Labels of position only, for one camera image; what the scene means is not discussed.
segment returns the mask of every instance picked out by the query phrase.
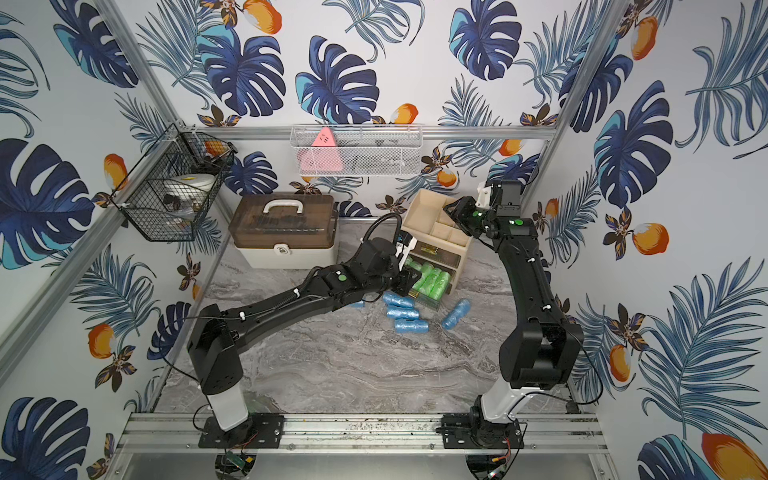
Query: mounting plate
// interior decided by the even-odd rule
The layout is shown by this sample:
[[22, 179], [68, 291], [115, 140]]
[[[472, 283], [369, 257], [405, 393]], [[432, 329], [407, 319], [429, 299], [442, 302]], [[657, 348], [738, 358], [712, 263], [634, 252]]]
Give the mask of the mounting plate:
[[510, 449], [523, 448], [520, 423], [517, 420], [513, 423], [504, 424], [486, 422], [485, 427], [485, 430], [478, 431], [476, 438], [472, 435], [472, 417], [470, 415], [444, 415], [440, 420], [438, 430], [442, 434], [442, 447], [444, 449], [506, 450], [506, 439], [508, 439]]
[[248, 442], [244, 449], [278, 449], [283, 425], [285, 418], [282, 415], [251, 413], [248, 420], [225, 432], [219, 427], [216, 417], [209, 417], [197, 446], [201, 449], [231, 449]]

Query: white container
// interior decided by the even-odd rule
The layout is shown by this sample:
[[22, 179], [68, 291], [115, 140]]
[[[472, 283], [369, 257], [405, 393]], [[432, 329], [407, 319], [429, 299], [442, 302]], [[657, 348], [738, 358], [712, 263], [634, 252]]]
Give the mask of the white container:
[[310, 269], [336, 263], [338, 220], [330, 195], [248, 195], [230, 232], [253, 268]]

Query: blue roll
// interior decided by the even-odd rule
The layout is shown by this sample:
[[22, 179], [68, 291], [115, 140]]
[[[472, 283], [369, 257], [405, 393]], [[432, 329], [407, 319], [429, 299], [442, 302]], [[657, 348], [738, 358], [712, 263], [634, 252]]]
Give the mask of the blue roll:
[[424, 320], [395, 320], [395, 332], [397, 333], [427, 333], [429, 324]]
[[395, 295], [392, 292], [384, 292], [384, 303], [387, 305], [401, 306], [403, 308], [413, 308], [416, 306], [416, 301], [409, 296]]
[[459, 320], [464, 318], [464, 316], [469, 313], [471, 306], [472, 305], [469, 303], [469, 300], [466, 298], [459, 300], [459, 302], [456, 303], [456, 306], [453, 307], [453, 310], [451, 310], [451, 312], [443, 319], [442, 328], [450, 330], [455, 327], [456, 323], [458, 323]]
[[418, 320], [420, 317], [418, 310], [414, 310], [413, 308], [401, 308], [399, 306], [388, 306], [386, 315], [389, 318], [405, 318], [410, 320]]

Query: gray marble surface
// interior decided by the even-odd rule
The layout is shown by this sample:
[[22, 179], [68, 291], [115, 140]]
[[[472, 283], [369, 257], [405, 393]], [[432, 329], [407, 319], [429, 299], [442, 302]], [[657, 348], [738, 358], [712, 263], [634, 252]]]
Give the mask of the gray marble surface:
[[[339, 260], [347, 260], [369, 223], [343, 221]], [[374, 236], [391, 237], [385, 224]], [[247, 305], [297, 285], [306, 270], [254, 270], [230, 243], [204, 305]], [[472, 310], [450, 331], [440, 322], [462, 298]], [[467, 412], [498, 376], [498, 348], [515, 327], [515, 301], [495, 253], [473, 242], [458, 288], [434, 313], [429, 332], [400, 335], [383, 302], [351, 306], [297, 323], [243, 353], [243, 389], [254, 412]], [[191, 372], [183, 351], [176, 366]], [[554, 391], [567, 395], [565, 388]], [[172, 372], [155, 412], [193, 412], [205, 404], [197, 384]], [[534, 397], [526, 411], [564, 412]]]

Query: metal frame bar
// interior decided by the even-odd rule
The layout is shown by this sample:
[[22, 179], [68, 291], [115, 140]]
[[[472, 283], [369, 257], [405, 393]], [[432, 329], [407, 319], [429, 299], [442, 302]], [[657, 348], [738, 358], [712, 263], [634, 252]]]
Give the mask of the metal frame bar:
[[[224, 141], [290, 140], [292, 125], [280, 127], [233, 127], [216, 129], [216, 138]], [[518, 140], [551, 140], [555, 127], [442, 127], [422, 125], [425, 140], [514, 138]]]
[[587, 53], [584, 54], [584, 60], [581, 62], [581, 67], [576, 74], [573, 87], [568, 94], [568, 99], [565, 101], [565, 105], [558, 115], [558, 127], [555, 130], [554, 137], [547, 145], [545, 145], [544, 150], [541, 152], [541, 156], [538, 159], [539, 181], [533, 182], [533, 184], [531, 184], [529, 188], [526, 188], [523, 193], [523, 212], [528, 210], [528, 207], [535, 196], [535, 192], [541, 184], [541, 178], [549, 168], [554, 153], [560, 147], [565, 132], [570, 129], [571, 119], [576, 115], [581, 100], [584, 98], [584, 94], [587, 93], [589, 84], [592, 82], [594, 73], [600, 67], [605, 52], [608, 50], [608, 45], [613, 41], [614, 36], [616, 35], [616, 28], [630, 3], [630, 0], [608, 1], [609, 4], [605, 11], [603, 21], [600, 23], [600, 27], [595, 33], [594, 39], [589, 44]]
[[128, 63], [138, 75], [140, 82], [144, 84], [147, 93], [151, 97], [154, 105], [157, 107], [157, 111], [163, 118], [166, 124], [177, 123], [179, 120], [179, 114], [176, 112], [173, 102], [165, 94], [165, 90], [161, 86], [161, 83], [155, 77], [152, 67], [149, 65], [147, 58], [141, 52], [141, 47], [136, 41], [136, 37], [125, 20], [125, 17], [120, 12], [120, 8], [115, 0], [94, 0], [96, 3], [96, 9], [101, 17], [104, 19], [104, 23], [109, 27], [112, 32], [112, 36], [120, 45], [125, 58], [128, 59]]
[[[440, 414], [286, 414], [278, 449], [246, 449], [259, 455], [379, 454], [487, 455], [502, 451], [444, 449], [435, 432]], [[191, 413], [140, 413], [128, 420], [118, 442], [121, 455], [136, 453], [207, 453]], [[203, 425], [205, 415], [199, 415]], [[521, 414], [528, 424], [521, 454], [607, 455], [607, 444], [593, 414]]]
[[[116, 199], [129, 198], [139, 187], [141, 181], [165, 152], [167, 144], [161, 141], [131, 173], [131, 182], [118, 194]], [[125, 220], [116, 207], [109, 207], [94, 220], [88, 231], [74, 245], [59, 268], [42, 285], [37, 295], [18, 314], [5, 335], [0, 339], [0, 386], [14, 372], [14, 368], [24, 358], [32, 343], [40, 336], [43, 329], [51, 322], [61, 305], [72, 291], [94, 259], [109, 244]]]

